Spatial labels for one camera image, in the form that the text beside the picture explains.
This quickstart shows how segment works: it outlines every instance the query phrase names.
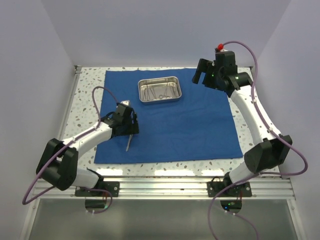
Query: red object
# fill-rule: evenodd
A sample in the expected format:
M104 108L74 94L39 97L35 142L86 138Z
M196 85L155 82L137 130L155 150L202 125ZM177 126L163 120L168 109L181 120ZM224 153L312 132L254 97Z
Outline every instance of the red object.
M224 49L224 45L220 43L216 49L220 52L222 49Z

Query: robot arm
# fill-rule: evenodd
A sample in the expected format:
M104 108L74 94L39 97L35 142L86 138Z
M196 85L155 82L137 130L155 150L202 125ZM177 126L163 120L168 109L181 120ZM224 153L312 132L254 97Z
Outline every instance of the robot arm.
M244 154L244 162L237 168L226 173L223 182L225 186L241 181L266 169L272 169L283 164L289 152L289 147L280 142L265 127L252 103L251 90L252 80L246 72L238 73L235 53L232 51L216 49L215 60L200 59L192 82L199 82L201 73L205 73L203 84L212 89L224 91L236 104L242 113L253 138L254 147ZM261 113L272 126L272 130L292 144L289 135L282 136L281 132L274 126L266 111L262 107L257 93L256 103Z
M61 191L71 186L103 189L103 177L90 169L78 168L78 159L88 150L116 136L127 136L139 133L137 114L130 107L129 101L123 101L115 112L107 114L89 129L64 140L51 139L42 154L36 173L63 147L70 144L44 170L41 177Z

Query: metal frame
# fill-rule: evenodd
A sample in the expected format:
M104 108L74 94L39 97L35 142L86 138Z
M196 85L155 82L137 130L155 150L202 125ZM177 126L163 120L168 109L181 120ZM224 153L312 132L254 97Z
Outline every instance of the metal frame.
M73 85L69 93L67 106L63 115L58 138L61 138L69 117L70 108L74 98L81 66L75 66ZM206 200L210 199L207 193L207 182L209 177L113 177L105 176L105 181L120 182L119 197L117 199L140 199L140 200ZM279 177L261 177L250 180L252 197L244 197L246 200L287 200L288 208L296 231L298 240L306 240L302 221L296 207L295 195L290 179ZM50 187L50 184L39 180L32 195ZM39 199L30 204L26 219L20 234L20 240L28 240L34 225L41 199L79 199L75 197L75 187L65 191L52 189ZM232 197L220 197L218 199L228 200Z

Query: cable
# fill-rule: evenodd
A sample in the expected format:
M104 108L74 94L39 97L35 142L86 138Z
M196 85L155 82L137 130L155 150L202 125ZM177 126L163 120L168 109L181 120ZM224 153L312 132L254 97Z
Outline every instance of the cable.
M100 111L98 109L96 100L95 100L95 91L97 89L104 89L106 90L115 100L116 104L118 105L118 100L116 99L116 97L114 96L114 94L107 89L106 87L103 86L96 86L95 88L93 88L92 90L92 101L93 101L93 105L96 111L96 114L98 115L98 123L96 125L96 127L98 128L101 124L101 115L100 115ZM70 142L68 142L66 145L64 145L59 151L57 151L44 165L43 167L40 169L40 171L38 172L38 174L35 176L34 180L32 181L32 183L30 184L30 186L28 187L28 189L26 190L25 195L23 196L22 199L22 204L23 205L27 205L29 203L31 203L32 201L36 200L37 198L39 198L40 196L42 196L43 194L45 194L46 192L50 191L51 189L55 188L54 186L51 186L49 188L47 188L46 190L40 192L39 194L37 194L36 196L32 197L31 199L27 200L30 192L32 191L32 189L34 188L34 186L36 185L36 182L38 181L39 178L41 178L41 175L44 173L45 169L56 159L56 157L58 155L60 155L64 150L66 150L71 144L73 144L74 142L76 142L78 139L86 136L89 133L92 133L93 131L95 131L95 128L91 128L88 131L85 131L84 133L80 134L79 136L75 137L74 140L71 140Z
M209 205L209 208L208 208L208 212L207 212L207 221L208 221L208 225L209 225L209 229L210 229L210 232L211 234L213 235L213 237L216 239L216 240L219 240L217 235L215 234L213 228L212 228L212 224L211 224L211 219L210 219L210 212L211 212L211 208L215 202L215 200L226 190L240 184L240 183L244 183L244 182L247 182L249 181L250 179L252 178L255 178L257 177L259 174L260 175L265 175L265 174L271 174L271 175L283 175L283 176L297 176L297 175L301 175L303 173L305 173L308 169L308 161L307 159L305 158L305 156L299 151L297 150L295 147L293 147L292 145L290 145L289 143L287 143L285 140L283 140L280 136L278 136L273 130L272 128L268 125L267 121L265 120L264 116L262 115L260 109L259 109L259 106L257 104L257 101L256 101L256 98L255 98L255 88L256 88L256 83L257 83L257 76L258 76L258 61L257 61L257 58L256 58L256 55L254 54L254 52L246 45L244 44L243 42L240 42L240 41L227 41L225 42L224 44L222 44L222 46L225 46L225 45L228 45L228 44L239 44L239 45L242 45L243 47L245 47L249 52L250 54L252 55L253 57L253 61L254 61L254 66L255 66L255 71L253 73L253 83L252 83L252 86L251 86L251 99L252 99L252 102L253 102L253 105L255 107L255 110L256 112L258 113L261 121L263 122L263 124L265 125L265 127L269 130L269 132L275 136L280 142L282 142L284 145L286 145L287 147L289 147L290 149L292 149L295 153L297 153L303 160L303 163L304 163L304 168L301 170L301 171L298 171L298 172L268 172L268 171L264 171L264 172L260 172L260 173L256 173L254 174L253 176L250 176L250 177L246 177L240 181L237 181L227 187L225 187L224 189L222 189L220 192L218 192L214 198L211 200L211 203ZM240 216L238 214L235 214L235 216L237 216L238 218L241 218L243 219L244 221L246 221L247 223L249 223L254 231L255 231L255 235L256 235L256 239L259 240L260 237L259 237L259 233L256 229L256 227L254 226L254 224L248 220L247 218L243 217L243 216Z
M94 189L94 188L87 188L87 187L84 187L84 189L87 190L87 191L90 191L90 192L103 192L103 193L106 193L106 194L108 194L110 196L110 203L108 205L105 205L104 209L97 210L97 211L95 211L95 210L92 210L92 211L87 210L89 213L102 214L103 212L107 211L110 208L110 206L112 204L112 194L111 194L111 192L109 192L109 191L107 191L105 189Z

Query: blue mat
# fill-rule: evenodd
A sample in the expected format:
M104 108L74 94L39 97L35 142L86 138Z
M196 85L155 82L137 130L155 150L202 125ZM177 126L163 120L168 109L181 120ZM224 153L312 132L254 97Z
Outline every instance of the blue mat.
M242 157L227 95L191 82L194 69L159 71L107 71L104 86L118 101L130 100L138 115L140 133L126 152L128 136L118 136L97 146L96 164L160 163ZM138 81L175 76L182 97L179 101L144 105ZM104 91L101 115L115 110Z

